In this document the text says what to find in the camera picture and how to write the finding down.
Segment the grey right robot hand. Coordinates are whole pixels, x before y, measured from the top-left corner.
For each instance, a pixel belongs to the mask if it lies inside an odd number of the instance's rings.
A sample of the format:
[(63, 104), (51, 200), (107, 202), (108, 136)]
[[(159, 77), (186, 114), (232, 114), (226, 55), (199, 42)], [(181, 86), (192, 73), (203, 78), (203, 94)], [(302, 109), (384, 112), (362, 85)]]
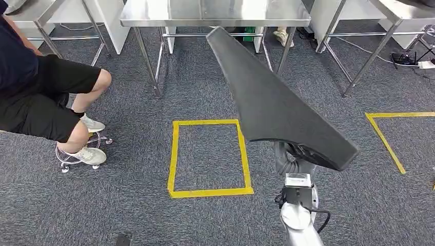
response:
[(305, 154), (298, 145), (274, 141), (272, 143), (275, 160), (275, 170), (281, 176), (287, 173), (313, 175), (316, 165), (305, 160)]

